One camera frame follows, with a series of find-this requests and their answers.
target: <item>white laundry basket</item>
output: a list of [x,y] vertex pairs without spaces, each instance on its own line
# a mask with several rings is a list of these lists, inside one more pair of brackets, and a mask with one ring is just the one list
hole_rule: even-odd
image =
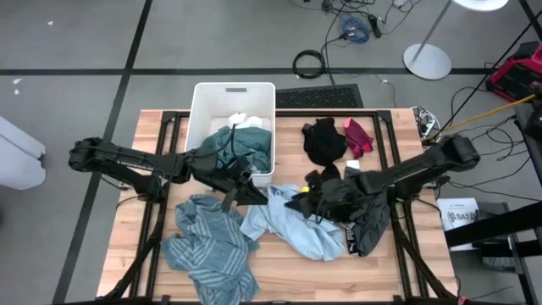
[[232,114],[246,113],[263,120],[263,128],[272,133],[270,169],[267,174],[252,174],[257,187],[273,180],[275,147],[275,88],[272,83],[199,83],[194,89],[185,151],[199,148],[208,136],[228,124]]

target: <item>white lamp base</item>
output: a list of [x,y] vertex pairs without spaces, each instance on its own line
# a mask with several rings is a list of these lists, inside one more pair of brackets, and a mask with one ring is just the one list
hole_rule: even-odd
[[420,46],[421,44],[417,43],[406,49],[403,53],[405,66],[413,74],[426,80],[439,80],[447,76],[451,71],[451,61],[448,55],[438,47],[426,44],[418,58],[412,60]]

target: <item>blue cable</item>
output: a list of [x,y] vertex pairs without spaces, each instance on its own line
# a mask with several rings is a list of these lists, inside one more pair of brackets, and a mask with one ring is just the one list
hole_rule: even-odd
[[371,29],[361,19],[349,15],[346,19],[341,17],[340,21],[339,31],[345,39],[357,44],[368,42]]

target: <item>gray floor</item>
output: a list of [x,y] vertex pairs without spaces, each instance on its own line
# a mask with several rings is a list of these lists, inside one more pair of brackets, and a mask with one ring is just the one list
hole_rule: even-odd
[[[318,7],[319,1],[300,5]],[[538,11],[542,4],[530,1]],[[122,68],[143,0],[73,2],[68,0],[0,3],[0,69]],[[420,42],[444,6],[443,0],[424,0],[391,35],[361,46],[330,47],[335,67],[401,68],[403,50]],[[377,0],[371,12],[383,15],[389,1]],[[389,30],[401,15],[390,14]],[[301,50],[318,49],[332,15],[297,8],[287,0],[233,1],[155,0],[141,40],[136,68],[287,68]],[[455,4],[434,34],[432,43],[447,51],[455,68],[481,68],[493,62],[527,24],[519,4],[511,0],[502,10],[474,13]],[[535,38],[530,31],[523,41]],[[413,75],[380,75],[396,87],[397,107],[420,105],[442,123],[450,116],[450,99],[457,89],[475,86],[481,75],[451,75],[439,81]],[[119,76],[0,76],[0,115],[27,131],[47,147],[47,179],[28,191],[0,188],[0,286],[3,302],[44,304],[53,298],[69,242],[79,215],[90,175],[67,166],[74,141],[100,136],[108,120]],[[337,75],[337,84],[357,83],[366,108],[391,108],[392,88],[373,75]],[[202,81],[271,81],[277,88],[327,86],[329,79],[300,80],[294,75],[235,76],[132,76],[121,108],[113,141],[130,145],[138,113],[143,108],[189,108],[194,85]],[[468,94],[460,94],[459,103]],[[491,93],[479,92],[458,115],[457,121],[504,105]],[[493,124],[509,113],[482,119],[470,126]],[[520,138],[516,128],[506,127]],[[473,131],[468,135],[479,133]],[[480,138],[480,152],[503,146]],[[526,154],[496,162],[485,157],[464,174],[451,175],[461,183],[475,183],[506,175],[521,165]],[[512,178],[484,186],[527,197],[542,197],[529,163]],[[68,301],[95,296],[118,192],[100,185],[83,248],[69,288]],[[446,186],[442,197],[476,197],[479,201],[509,202],[519,208],[527,201]],[[511,289],[484,300],[523,302],[514,274],[483,269],[473,253],[453,254],[454,268],[462,280],[462,294],[475,297],[501,287]],[[540,261],[529,260],[535,285],[542,285]]]

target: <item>red equipment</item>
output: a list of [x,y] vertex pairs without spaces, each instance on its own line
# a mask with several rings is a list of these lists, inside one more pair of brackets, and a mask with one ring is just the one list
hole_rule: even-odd
[[542,83],[542,46],[538,42],[525,42],[485,82],[485,86],[515,102],[533,94],[529,85],[534,81]]

